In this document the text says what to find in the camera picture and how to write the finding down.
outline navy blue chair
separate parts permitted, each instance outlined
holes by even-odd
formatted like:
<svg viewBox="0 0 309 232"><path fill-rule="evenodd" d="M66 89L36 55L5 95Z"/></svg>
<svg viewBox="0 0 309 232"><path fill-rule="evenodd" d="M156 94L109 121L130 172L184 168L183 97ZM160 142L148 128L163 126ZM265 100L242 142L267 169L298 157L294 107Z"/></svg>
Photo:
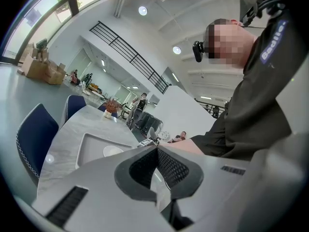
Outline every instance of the navy blue chair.
<svg viewBox="0 0 309 232"><path fill-rule="evenodd" d="M101 106L98 107L98 109L102 112L105 112L106 107L102 104ZM115 118L118 118L118 114L117 113L112 113L112 116Z"/></svg>
<svg viewBox="0 0 309 232"><path fill-rule="evenodd" d="M38 104L21 123L16 134L19 157L38 185L44 159L59 126L43 104Z"/></svg>
<svg viewBox="0 0 309 232"><path fill-rule="evenodd" d="M85 99L80 95L70 95L66 102L66 119L69 120L78 110L86 106Z"/></svg>

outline flower vase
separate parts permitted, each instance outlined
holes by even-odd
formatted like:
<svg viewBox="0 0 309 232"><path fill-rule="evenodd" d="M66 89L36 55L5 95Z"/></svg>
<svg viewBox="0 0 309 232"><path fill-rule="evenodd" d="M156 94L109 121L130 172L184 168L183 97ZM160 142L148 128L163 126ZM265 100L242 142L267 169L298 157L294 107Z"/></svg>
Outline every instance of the flower vase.
<svg viewBox="0 0 309 232"><path fill-rule="evenodd" d="M110 112L108 112L107 110L105 110L103 116L106 117L106 118L111 118L112 113L110 113Z"/></svg>

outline ear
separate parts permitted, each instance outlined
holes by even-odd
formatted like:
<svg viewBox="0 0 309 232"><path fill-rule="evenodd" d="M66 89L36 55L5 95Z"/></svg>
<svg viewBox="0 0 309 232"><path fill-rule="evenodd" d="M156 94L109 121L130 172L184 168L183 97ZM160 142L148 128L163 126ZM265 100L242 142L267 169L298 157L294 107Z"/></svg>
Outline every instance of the ear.
<svg viewBox="0 0 309 232"><path fill-rule="evenodd" d="M239 21L237 21L237 20L235 20L235 19L231 19L230 22L231 22L233 25L237 25L237 26L241 26L241 25L242 25L241 22L239 22Z"/></svg>

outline potted plant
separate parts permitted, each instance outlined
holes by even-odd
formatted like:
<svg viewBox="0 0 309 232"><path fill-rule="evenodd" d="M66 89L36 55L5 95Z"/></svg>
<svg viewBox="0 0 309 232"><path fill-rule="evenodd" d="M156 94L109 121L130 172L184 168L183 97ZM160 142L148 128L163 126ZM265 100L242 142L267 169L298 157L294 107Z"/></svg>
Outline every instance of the potted plant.
<svg viewBox="0 0 309 232"><path fill-rule="evenodd" d="M120 104L114 99L108 99L104 102L103 106L105 106L105 112L103 114L104 117L110 118L112 113L117 113L117 109L120 108Z"/></svg>

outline white tabletop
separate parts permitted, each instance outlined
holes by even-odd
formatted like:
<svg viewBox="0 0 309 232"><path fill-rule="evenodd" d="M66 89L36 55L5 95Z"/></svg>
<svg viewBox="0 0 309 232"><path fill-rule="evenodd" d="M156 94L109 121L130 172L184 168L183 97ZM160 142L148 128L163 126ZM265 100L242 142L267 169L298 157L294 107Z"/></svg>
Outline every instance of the white tabletop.
<svg viewBox="0 0 309 232"><path fill-rule="evenodd" d="M92 93L94 93L95 95L101 97L101 98L104 98L104 96L100 95L99 93L96 93L95 91L92 90Z"/></svg>
<svg viewBox="0 0 309 232"><path fill-rule="evenodd" d="M86 132L133 148L139 144L125 122L114 117L105 118L102 111L92 106L83 107L55 136L41 170L38 196L75 170L78 150Z"/></svg>

